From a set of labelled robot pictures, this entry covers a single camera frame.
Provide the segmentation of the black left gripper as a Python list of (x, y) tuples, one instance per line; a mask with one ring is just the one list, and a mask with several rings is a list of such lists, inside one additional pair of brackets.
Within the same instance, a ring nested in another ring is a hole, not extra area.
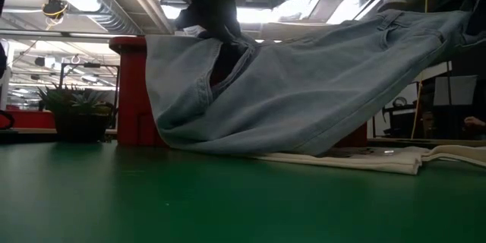
[(180, 11), (176, 27), (200, 26), (211, 36), (231, 42), (241, 36), (237, 20), (236, 0), (188, 0), (189, 5)]

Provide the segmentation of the light blue denim jeans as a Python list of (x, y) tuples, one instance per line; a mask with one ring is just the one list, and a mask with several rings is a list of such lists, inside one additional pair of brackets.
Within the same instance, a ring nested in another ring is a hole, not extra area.
[(280, 43), (155, 35), (146, 43), (147, 93), (170, 147), (317, 156), (426, 67), (485, 44), (486, 19), (388, 10)]

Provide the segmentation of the red plastic laundry basket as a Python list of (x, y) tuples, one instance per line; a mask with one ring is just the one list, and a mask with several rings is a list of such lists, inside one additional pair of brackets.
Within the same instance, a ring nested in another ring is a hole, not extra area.
[(109, 45), (121, 56), (120, 144), (316, 156), (367, 142), (363, 119), (330, 135), (346, 112), (299, 45), (167, 35)]

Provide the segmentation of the grey flat panel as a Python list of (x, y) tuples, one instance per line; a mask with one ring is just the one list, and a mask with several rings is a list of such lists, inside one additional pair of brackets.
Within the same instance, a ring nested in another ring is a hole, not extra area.
[(477, 75), (436, 77), (434, 106), (468, 106), (473, 103)]

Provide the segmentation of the white board panel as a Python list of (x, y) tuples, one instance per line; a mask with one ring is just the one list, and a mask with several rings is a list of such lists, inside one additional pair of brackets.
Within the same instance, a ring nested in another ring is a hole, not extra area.
[[(391, 101), (389, 101), (385, 106), (391, 107), (392, 101), (398, 97), (402, 96), (407, 99), (409, 103), (417, 101), (418, 98), (418, 85), (416, 83), (408, 85), (404, 90), (402, 90), (397, 96), (395, 96)], [(383, 118), (382, 108), (380, 111), (370, 120), (371, 133), (373, 137), (386, 137), (383, 132), (390, 126), (385, 122)]]

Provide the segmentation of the person's hand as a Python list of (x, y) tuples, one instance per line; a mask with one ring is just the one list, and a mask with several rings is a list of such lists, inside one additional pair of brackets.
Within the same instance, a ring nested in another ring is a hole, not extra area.
[(464, 125), (466, 128), (486, 131), (486, 121), (482, 121), (474, 116), (466, 117), (464, 119)]

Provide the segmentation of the black device with dial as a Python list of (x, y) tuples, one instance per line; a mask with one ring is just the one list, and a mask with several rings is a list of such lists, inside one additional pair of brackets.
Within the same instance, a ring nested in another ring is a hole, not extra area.
[(416, 103), (409, 103), (405, 97), (398, 96), (392, 101), (391, 107), (382, 108), (383, 118), (390, 126), (383, 132), (386, 137), (410, 138), (415, 122)]

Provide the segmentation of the black round ceiling device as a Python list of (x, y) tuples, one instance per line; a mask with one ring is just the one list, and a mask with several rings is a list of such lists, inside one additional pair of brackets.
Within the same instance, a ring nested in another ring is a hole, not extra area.
[(69, 4), (62, 0), (48, 0), (41, 7), (41, 12), (50, 19), (60, 20), (64, 17), (68, 7)]

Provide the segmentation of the small potted succulent plant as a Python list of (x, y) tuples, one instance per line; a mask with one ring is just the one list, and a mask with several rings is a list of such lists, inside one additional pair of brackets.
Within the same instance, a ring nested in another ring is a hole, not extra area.
[(102, 90), (75, 86), (38, 88), (45, 109), (53, 114), (60, 140), (72, 143), (100, 142), (112, 121), (113, 104), (106, 102)]

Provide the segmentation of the cream printed tote bag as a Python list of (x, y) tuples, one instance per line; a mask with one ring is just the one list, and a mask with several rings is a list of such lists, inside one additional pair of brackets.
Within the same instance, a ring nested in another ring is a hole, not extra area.
[(269, 153), (252, 155), (251, 158), (279, 163), (417, 175), (423, 163), (435, 160), (464, 162), (486, 168), (486, 147), (459, 145), (441, 145), (433, 149), (421, 147), (345, 147), (328, 150), (327, 154), (322, 157), (291, 153)]

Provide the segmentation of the green table mat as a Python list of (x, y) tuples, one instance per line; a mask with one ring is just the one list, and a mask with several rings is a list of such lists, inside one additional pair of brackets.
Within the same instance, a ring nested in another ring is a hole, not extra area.
[(0, 243), (486, 243), (486, 170), (1, 145)]

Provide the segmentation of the red bench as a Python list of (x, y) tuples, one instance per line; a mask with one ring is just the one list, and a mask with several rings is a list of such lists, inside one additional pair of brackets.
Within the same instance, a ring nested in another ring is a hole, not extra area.
[(55, 128), (55, 119), (51, 112), (8, 110), (7, 113), (14, 118), (13, 128)]

